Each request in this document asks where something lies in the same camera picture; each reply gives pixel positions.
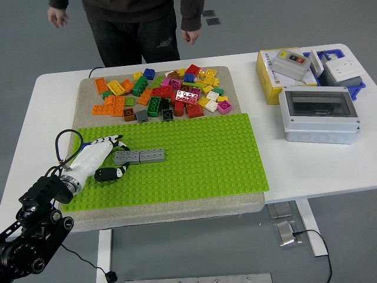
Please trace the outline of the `person's right hand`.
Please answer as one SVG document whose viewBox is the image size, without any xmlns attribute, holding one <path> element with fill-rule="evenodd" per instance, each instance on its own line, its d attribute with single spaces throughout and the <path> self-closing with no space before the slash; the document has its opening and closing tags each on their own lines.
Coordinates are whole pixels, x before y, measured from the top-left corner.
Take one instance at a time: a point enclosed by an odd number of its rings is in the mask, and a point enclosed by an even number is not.
<svg viewBox="0 0 377 283">
<path fill-rule="evenodd" d="M 49 7 L 47 15 L 50 24 L 56 29 L 64 27 L 68 23 L 68 15 L 64 9 Z"/>
</svg>

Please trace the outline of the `person's left hand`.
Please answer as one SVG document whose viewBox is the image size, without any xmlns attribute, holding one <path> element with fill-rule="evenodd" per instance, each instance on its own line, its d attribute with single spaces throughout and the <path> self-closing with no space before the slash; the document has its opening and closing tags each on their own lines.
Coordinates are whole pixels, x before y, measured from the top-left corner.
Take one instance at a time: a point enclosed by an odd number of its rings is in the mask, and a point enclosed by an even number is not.
<svg viewBox="0 0 377 283">
<path fill-rule="evenodd" d="M 195 31 L 181 31 L 183 40 L 186 44 L 194 45 L 197 41 L 198 37 L 201 34 L 201 29 Z"/>
</svg>

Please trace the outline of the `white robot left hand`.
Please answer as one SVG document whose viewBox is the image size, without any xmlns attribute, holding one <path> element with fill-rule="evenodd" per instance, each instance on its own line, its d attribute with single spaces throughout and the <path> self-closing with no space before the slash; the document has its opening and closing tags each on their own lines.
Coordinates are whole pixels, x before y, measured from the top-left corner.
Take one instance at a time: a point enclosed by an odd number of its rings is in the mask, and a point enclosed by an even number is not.
<svg viewBox="0 0 377 283">
<path fill-rule="evenodd" d="M 119 179 L 125 173 L 129 167 L 127 162 L 121 167 L 101 169 L 96 173 L 113 148 L 120 147 L 125 151 L 130 151 L 127 145 L 120 140 L 122 137 L 123 135 L 103 137 L 94 140 L 82 149 L 71 163 L 70 169 L 61 176 L 61 180 L 66 183 L 74 195 L 82 191 L 90 176 L 95 176 L 98 182 L 107 182 Z"/>
</svg>

